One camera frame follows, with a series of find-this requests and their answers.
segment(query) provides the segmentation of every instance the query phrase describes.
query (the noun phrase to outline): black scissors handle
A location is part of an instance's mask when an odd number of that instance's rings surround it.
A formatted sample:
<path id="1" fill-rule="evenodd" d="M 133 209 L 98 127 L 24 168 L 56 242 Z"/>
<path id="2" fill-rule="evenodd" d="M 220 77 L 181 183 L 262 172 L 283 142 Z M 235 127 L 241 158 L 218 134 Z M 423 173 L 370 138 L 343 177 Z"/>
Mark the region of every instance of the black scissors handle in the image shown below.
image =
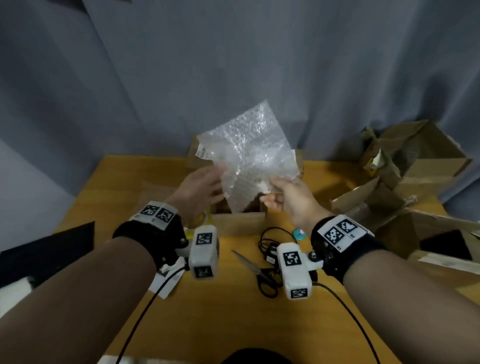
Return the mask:
<path id="1" fill-rule="evenodd" d="M 258 289 L 265 297 L 276 298 L 278 296 L 278 289 L 283 286 L 282 276 L 276 268 L 264 268 L 260 269 L 260 271 L 263 276 L 257 274 Z"/>

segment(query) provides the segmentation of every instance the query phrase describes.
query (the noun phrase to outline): yellow table surface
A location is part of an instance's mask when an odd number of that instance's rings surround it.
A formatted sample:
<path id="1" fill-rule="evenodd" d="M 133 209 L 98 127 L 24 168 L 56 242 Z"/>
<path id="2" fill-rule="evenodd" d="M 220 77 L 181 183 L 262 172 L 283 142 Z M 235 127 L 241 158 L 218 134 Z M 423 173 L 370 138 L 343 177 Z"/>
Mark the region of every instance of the yellow table surface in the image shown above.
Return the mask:
<path id="1" fill-rule="evenodd" d="M 95 221 L 95 246 L 104 243 L 132 214 L 142 182 L 178 186 L 188 171 L 183 158 L 105 156 L 56 232 Z M 303 180 L 318 201 L 354 188 L 361 171 L 348 162 L 305 161 Z M 432 197 L 417 209 L 446 215 Z M 292 231 L 284 213 L 268 212 L 267 223 Z M 288 241 L 282 233 L 270 237 Z M 235 350 L 261 347 L 294 363 L 374 363 L 360 329 L 342 305 L 326 290 L 314 287 L 307 300 L 290 301 L 283 290 L 276 299 L 263 297 L 254 274 L 230 252 L 237 250 L 261 267 L 269 264 L 257 248 L 258 236 L 220 240 L 219 276 L 195 281 L 184 273 L 166 300 L 157 298 L 139 325 L 126 355 L 138 358 L 219 363 Z M 308 240 L 302 251 L 311 250 Z M 319 282 L 333 289 L 362 323 L 383 364 L 399 363 L 362 317 L 344 287 L 319 270 Z M 107 354 L 118 354 L 141 311 L 152 297 L 148 292 Z"/>

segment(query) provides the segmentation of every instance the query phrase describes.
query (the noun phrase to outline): small teal object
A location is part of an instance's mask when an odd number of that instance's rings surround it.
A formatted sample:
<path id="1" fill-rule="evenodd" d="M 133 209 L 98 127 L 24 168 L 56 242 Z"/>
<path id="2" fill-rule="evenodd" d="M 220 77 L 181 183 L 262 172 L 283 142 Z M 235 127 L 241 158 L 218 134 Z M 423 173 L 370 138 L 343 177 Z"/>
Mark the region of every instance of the small teal object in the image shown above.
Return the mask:
<path id="1" fill-rule="evenodd" d="M 307 233 L 304 232 L 302 229 L 295 229 L 293 231 L 293 236 L 295 237 L 295 239 L 297 239 L 297 241 L 299 241 L 305 239 L 307 237 Z"/>

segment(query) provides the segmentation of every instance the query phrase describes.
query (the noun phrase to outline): bubble wrap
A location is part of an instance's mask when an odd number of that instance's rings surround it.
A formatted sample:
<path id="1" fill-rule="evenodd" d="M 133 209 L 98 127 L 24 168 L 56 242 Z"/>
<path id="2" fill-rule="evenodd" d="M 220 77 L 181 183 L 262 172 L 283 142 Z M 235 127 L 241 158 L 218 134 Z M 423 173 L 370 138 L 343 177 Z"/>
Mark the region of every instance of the bubble wrap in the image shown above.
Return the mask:
<path id="1" fill-rule="evenodd" d="M 272 189 L 270 176 L 294 179 L 300 172 L 282 128 L 267 101 L 198 136 L 215 164 L 227 172 L 222 187 L 232 212 L 242 212 Z"/>

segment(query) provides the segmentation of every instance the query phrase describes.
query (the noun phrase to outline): forearm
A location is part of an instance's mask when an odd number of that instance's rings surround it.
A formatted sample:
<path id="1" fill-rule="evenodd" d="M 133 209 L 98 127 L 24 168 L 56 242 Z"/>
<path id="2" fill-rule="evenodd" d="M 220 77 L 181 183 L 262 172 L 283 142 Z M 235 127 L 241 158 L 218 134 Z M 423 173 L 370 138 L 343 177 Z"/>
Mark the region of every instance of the forearm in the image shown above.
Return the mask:
<path id="1" fill-rule="evenodd" d="M 103 244 L 0 320 L 0 357 L 6 363 L 96 363 L 155 272 L 139 243 L 119 237 Z"/>
<path id="2" fill-rule="evenodd" d="M 480 363 L 480 307 L 387 251 L 359 258 L 347 292 L 404 363 Z"/>

